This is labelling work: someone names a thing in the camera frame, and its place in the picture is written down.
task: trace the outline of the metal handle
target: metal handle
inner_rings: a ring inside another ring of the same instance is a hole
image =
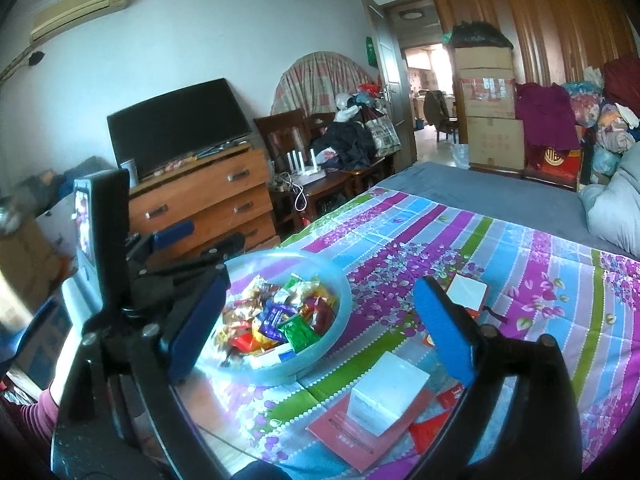
[[[169,211],[169,206],[167,204],[162,204],[158,209],[154,209],[153,211],[147,211],[145,216],[147,219],[154,218],[156,216],[160,216]]]
[[[249,173],[250,173],[249,170],[244,170],[244,171],[241,171],[240,173],[235,173],[233,175],[227,175],[226,179],[229,182],[233,182],[234,180],[239,180],[241,178],[249,176]]]
[[[239,205],[238,207],[234,208],[234,213],[241,213],[243,211],[246,211],[247,209],[251,209],[254,206],[254,201],[251,200],[250,202],[247,202],[246,204],[242,204]]]

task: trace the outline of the blue transparent bowl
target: blue transparent bowl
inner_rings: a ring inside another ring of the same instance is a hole
[[[295,357],[265,368],[252,368],[246,361],[234,368],[221,368],[217,362],[200,356],[197,367],[205,373],[235,383],[279,386],[307,375],[344,332],[351,315],[351,287],[344,272],[330,260],[306,251],[267,250],[243,254],[226,263],[231,279],[230,293],[235,296],[260,274],[267,282],[283,285],[291,273],[304,280],[318,275],[320,282],[338,297],[334,323],[322,339]]]

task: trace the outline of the wall-mounted air conditioner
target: wall-mounted air conditioner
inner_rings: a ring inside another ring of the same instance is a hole
[[[31,43],[41,43],[63,30],[123,9],[126,5],[127,0],[62,0],[36,15]]]

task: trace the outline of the wooden dresser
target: wooden dresser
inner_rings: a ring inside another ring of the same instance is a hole
[[[197,256],[232,232],[244,234],[245,250],[273,247],[269,179],[262,151],[248,144],[197,160],[130,190],[130,230],[146,235],[191,220],[193,234],[161,251],[161,261]]]

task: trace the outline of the gray bed sheet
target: gray bed sheet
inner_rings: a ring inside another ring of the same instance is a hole
[[[592,235],[578,194],[565,189],[434,162],[415,164],[379,186],[633,257]]]

